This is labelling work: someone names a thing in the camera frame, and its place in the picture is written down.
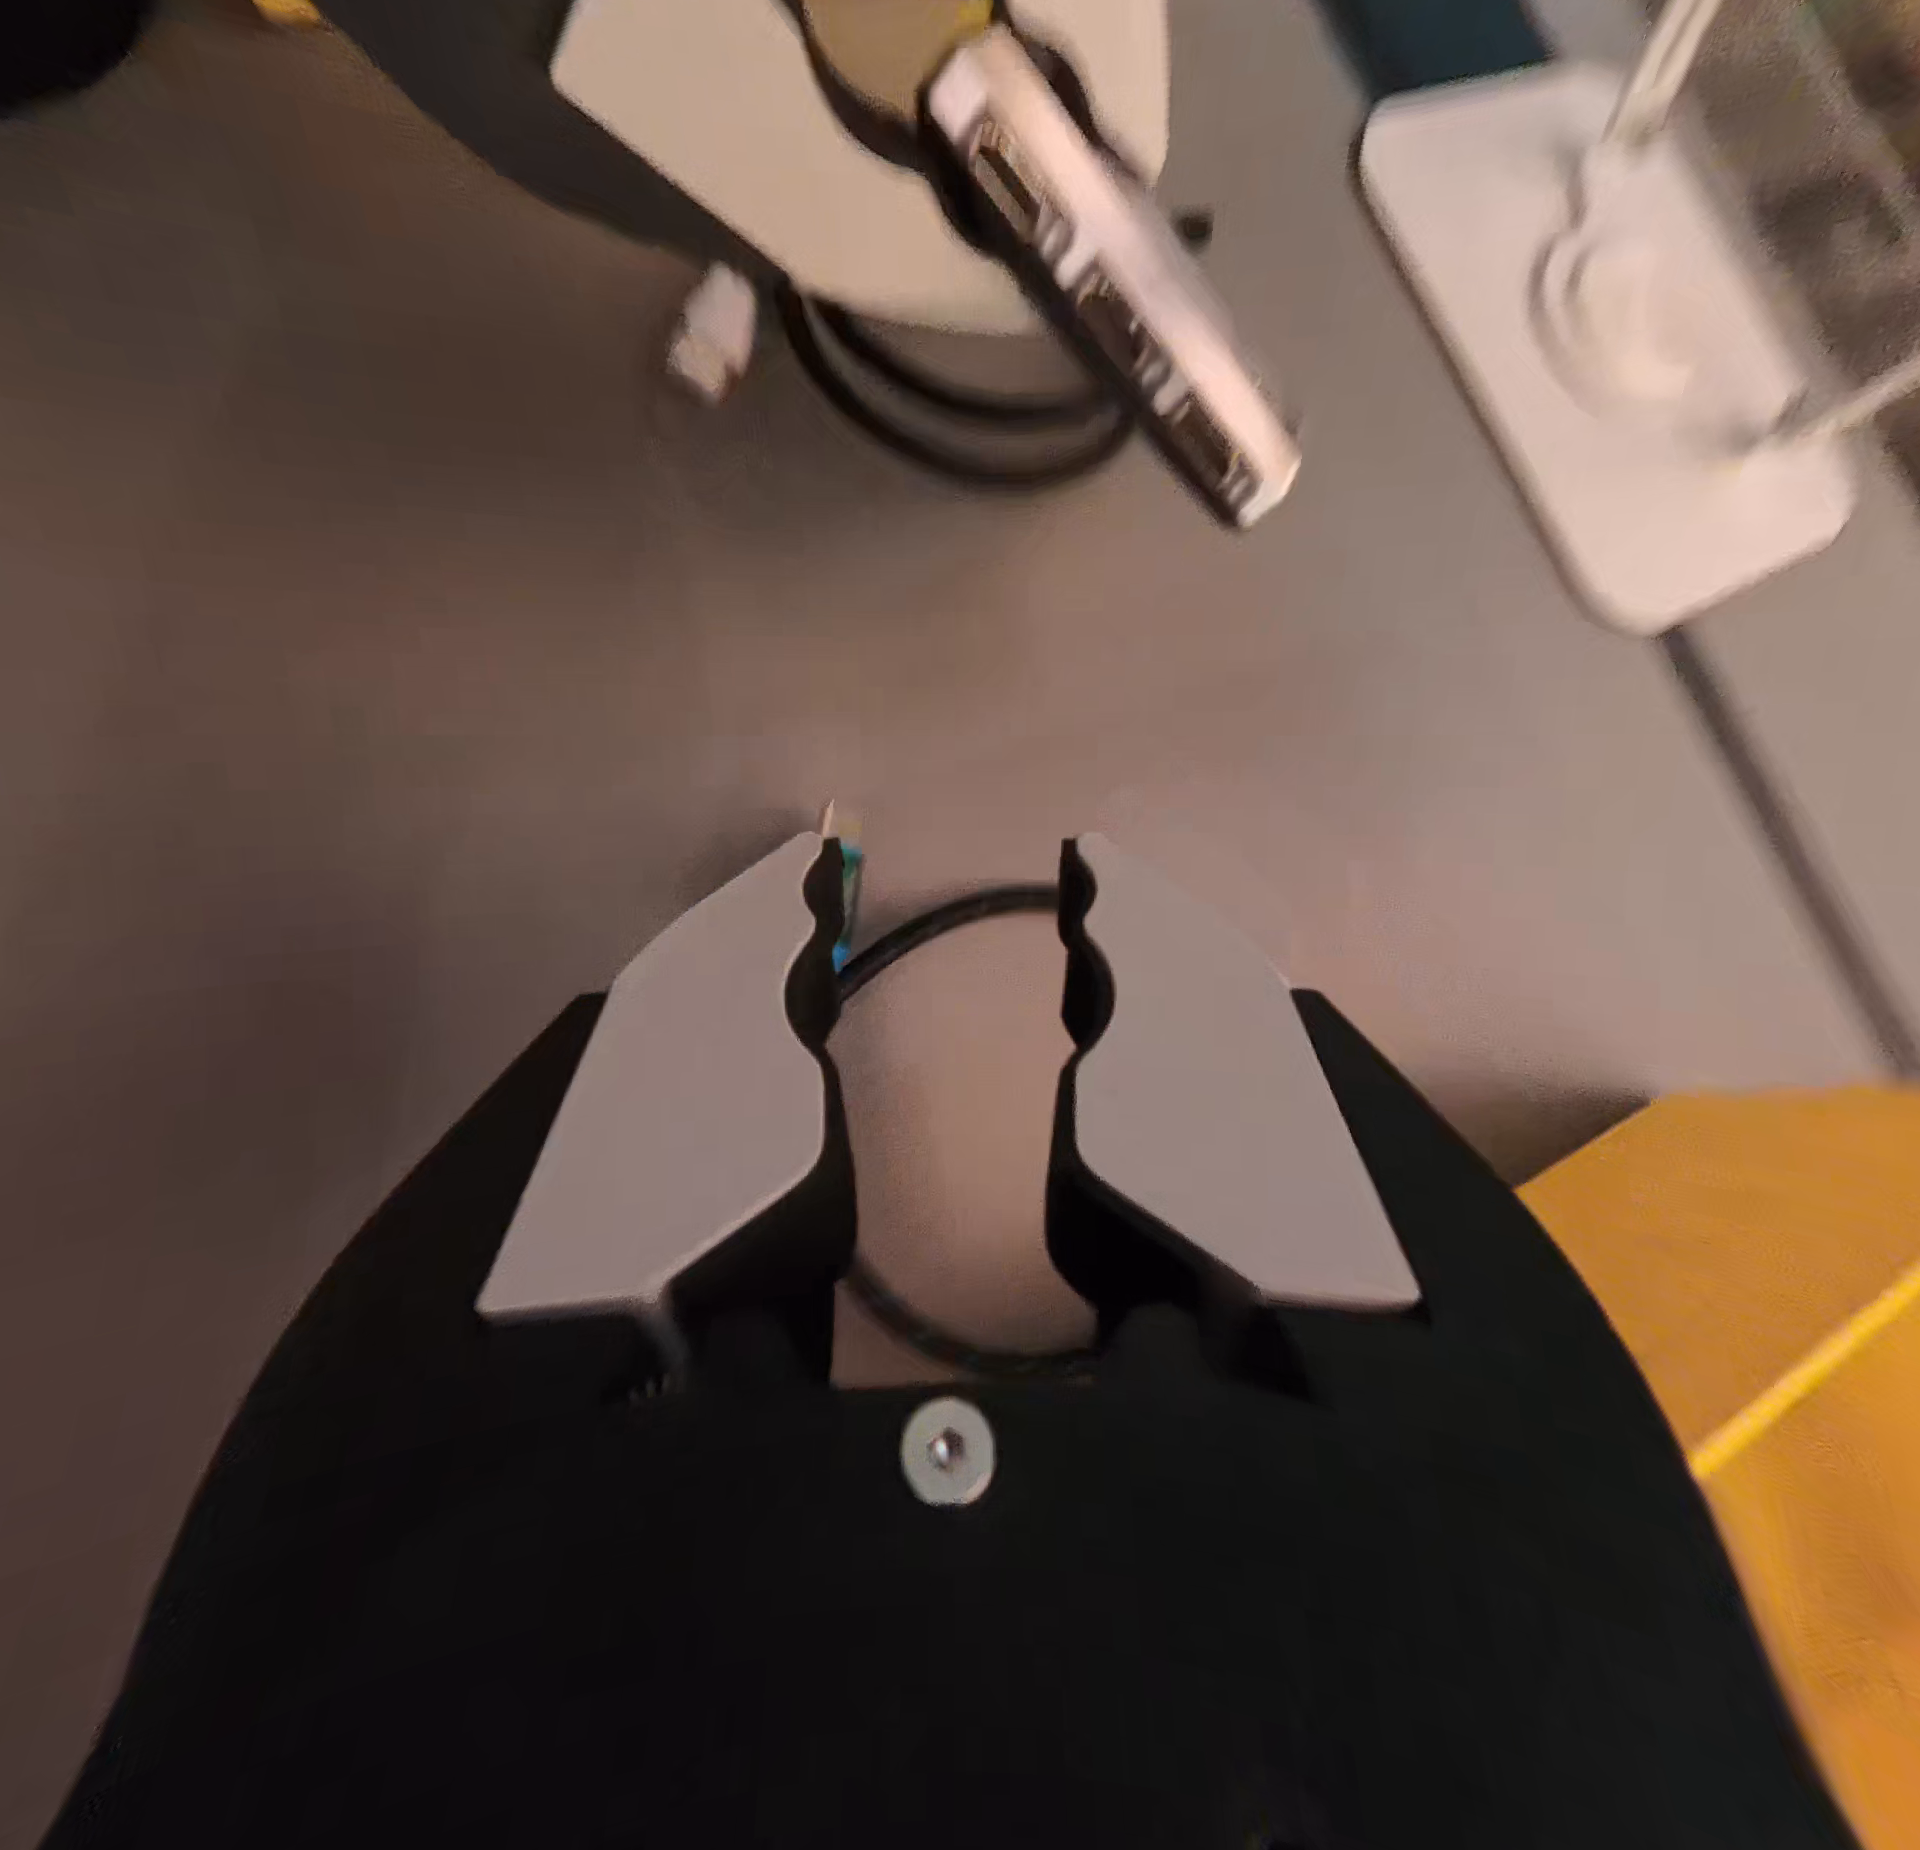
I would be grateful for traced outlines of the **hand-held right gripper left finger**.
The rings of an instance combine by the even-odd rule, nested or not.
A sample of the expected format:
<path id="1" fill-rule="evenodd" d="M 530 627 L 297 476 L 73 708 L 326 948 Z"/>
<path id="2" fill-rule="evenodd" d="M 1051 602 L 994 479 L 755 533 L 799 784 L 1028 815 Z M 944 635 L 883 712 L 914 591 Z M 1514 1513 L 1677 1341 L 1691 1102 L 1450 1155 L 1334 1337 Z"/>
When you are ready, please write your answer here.
<path id="1" fill-rule="evenodd" d="M 828 1039 L 845 858 L 803 830 L 613 977 L 496 1260 L 496 1326 L 626 1317 L 692 1369 L 760 1313 L 827 1382 L 852 1265 L 852 1137 Z"/>

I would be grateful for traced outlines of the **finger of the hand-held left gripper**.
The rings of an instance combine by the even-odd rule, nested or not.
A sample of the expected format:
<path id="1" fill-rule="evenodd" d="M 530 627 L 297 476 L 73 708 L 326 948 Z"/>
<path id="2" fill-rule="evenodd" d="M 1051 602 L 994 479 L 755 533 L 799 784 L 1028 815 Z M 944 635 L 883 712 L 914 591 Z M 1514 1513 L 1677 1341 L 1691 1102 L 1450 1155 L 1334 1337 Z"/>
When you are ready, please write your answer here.
<path id="1" fill-rule="evenodd" d="M 550 76 L 805 295 L 884 324 L 1038 328 L 933 187 L 832 113 L 781 0 L 572 0 Z"/>
<path id="2" fill-rule="evenodd" d="M 1105 137 L 1145 182 L 1171 146 L 1169 0 L 1006 0 L 1013 20 L 1065 57 Z"/>

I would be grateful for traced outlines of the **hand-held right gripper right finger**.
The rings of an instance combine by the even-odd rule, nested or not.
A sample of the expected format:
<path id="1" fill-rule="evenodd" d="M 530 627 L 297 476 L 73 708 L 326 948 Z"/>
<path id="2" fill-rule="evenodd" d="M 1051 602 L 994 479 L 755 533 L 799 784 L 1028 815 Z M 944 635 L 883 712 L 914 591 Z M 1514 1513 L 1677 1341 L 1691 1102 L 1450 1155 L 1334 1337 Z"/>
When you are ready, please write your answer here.
<path id="1" fill-rule="evenodd" d="M 1103 1341 L 1140 1310 L 1230 1355 L 1283 1310 L 1423 1303 L 1285 973 L 1105 834 L 1061 858 L 1067 951 L 1049 1260 Z"/>

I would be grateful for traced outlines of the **silver multiport hub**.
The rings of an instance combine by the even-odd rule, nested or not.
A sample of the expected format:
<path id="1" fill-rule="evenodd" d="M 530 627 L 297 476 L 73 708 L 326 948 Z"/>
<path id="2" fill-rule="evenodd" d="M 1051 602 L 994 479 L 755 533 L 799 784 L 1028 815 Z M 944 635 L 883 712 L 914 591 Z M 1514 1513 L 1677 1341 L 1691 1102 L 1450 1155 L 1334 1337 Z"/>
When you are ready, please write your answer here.
<path id="1" fill-rule="evenodd" d="M 1215 521 L 1249 532 L 1298 483 L 1298 437 L 1175 221 L 1063 86 L 1000 19 L 962 37 L 920 89 L 927 175 Z"/>

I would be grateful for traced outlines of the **black hdmi cable green plugs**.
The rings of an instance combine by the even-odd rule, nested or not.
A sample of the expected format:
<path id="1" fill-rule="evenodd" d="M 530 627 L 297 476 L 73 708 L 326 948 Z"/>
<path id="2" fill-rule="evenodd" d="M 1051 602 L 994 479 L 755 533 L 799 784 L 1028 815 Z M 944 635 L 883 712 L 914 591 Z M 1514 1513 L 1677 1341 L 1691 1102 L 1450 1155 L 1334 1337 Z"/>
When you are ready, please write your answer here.
<path id="1" fill-rule="evenodd" d="M 844 822 L 832 802 L 822 814 L 822 838 L 840 848 L 841 928 L 833 944 L 833 971 L 841 999 L 867 990 L 879 975 L 912 954 L 974 925 L 1055 917 L 1061 891 L 1045 881 L 1003 881 L 975 888 L 947 903 L 934 903 L 888 928 L 874 942 L 859 944 L 859 909 L 867 849 L 854 822 Z M 854 1257 L 841 1277 L 852 1306 L 875 1321 L 899 1347 L 928 1366 L 958 1379 L 986 1382 L 1073 1382 L 1091 1370 L 1097 1350 L 1068 1345 L 1041 1352 L 988 1345 L 957 1335 L 914 1308 L 867 1258 Z"/>

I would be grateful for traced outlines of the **white stand base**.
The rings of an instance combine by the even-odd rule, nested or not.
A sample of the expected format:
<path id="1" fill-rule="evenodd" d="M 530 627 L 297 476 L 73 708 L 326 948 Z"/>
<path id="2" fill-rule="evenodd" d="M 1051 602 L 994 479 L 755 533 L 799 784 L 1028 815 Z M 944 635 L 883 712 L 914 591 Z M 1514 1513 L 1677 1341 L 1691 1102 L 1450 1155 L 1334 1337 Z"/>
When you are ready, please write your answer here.
<path id="1" fill-rule="evenodd" d="M 1620 72 L 1549 62 L 1388 97 L 1359 187 L 1583 607 L 1668 630 L 1826 551 L 1844 437 L 1758 252 L 1674 132 L 1602 137 Z"/>

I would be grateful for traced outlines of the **yellow plastic bin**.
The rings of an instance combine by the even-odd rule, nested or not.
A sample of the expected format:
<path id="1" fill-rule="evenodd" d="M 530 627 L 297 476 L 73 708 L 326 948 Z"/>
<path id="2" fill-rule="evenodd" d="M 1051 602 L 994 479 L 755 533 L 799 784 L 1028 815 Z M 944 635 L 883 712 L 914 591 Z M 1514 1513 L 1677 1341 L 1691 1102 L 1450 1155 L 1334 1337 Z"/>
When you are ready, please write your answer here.
<path id="1" fill-rule="evenodd" d="M 1523 1196 L 1680 1438 L 1857 1834 L 1917 1846 L 1917 1084 L 1668 1095 Z"/>

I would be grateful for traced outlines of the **clear acrylic sign holder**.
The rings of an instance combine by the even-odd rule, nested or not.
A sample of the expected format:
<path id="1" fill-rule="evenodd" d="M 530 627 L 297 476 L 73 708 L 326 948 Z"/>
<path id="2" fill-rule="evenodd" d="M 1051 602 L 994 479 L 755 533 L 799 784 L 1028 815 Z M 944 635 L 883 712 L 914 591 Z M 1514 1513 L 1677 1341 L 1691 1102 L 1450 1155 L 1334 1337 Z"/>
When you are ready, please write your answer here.
<path id="1" fill-rule="evenodd" d="M 1627 0 L 1583 174 L 1623 189 L 1694 126 L 1826 336 L 1841 396 L 1918 476 L 1918 0 Z"/>

